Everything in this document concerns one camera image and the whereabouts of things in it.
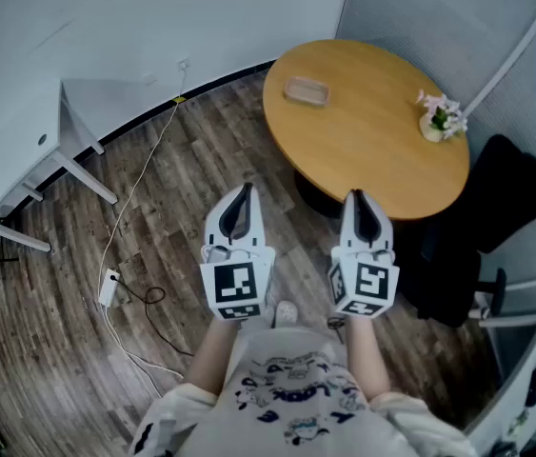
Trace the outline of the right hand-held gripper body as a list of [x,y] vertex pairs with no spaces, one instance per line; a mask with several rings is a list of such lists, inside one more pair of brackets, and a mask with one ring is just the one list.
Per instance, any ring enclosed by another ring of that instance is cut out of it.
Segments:
[[328,279],[336,313],[376,318],[392,307],[400,273],[393,250],[332,252]]

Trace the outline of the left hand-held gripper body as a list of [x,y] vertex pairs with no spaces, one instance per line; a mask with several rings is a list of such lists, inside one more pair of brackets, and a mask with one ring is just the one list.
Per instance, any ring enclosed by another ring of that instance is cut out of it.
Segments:
[[200,271],[208,307],[217,319],[238,321],[266,314],[273,248],[205,245],[202,259]]

